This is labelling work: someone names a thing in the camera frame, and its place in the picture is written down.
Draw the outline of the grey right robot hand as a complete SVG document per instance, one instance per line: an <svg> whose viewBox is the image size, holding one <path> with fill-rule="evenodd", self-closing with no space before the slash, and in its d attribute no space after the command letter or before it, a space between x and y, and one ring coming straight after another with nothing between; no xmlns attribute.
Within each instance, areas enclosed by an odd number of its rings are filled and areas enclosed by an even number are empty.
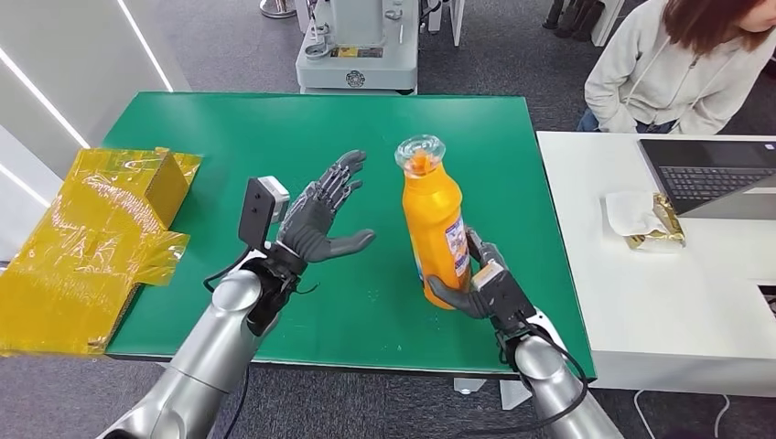
<svg viewBox="0 0 776 439"><path fill-rule="evenodd" d="M432 274L426 277L433 296L475 319L488 318L494 328L516 334L523 323L536 314L521 286L517 283L498 247L484 241L470 226L466 228L469 255L479 270L465 287L450 287Z"/></svg>

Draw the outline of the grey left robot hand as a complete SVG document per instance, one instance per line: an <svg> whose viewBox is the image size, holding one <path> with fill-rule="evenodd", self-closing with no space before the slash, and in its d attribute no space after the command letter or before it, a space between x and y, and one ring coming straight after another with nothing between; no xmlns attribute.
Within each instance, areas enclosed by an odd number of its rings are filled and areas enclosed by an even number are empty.
<svg viewBox="0 0 776 439"><path fill-rule="evenodd" d="M324 262L360 252L375 239L373 230L329 236L337 213L362 186L353 176L363 169L366 153L352 150L311 181L286 213L276 241L304 262Z"/></svg>

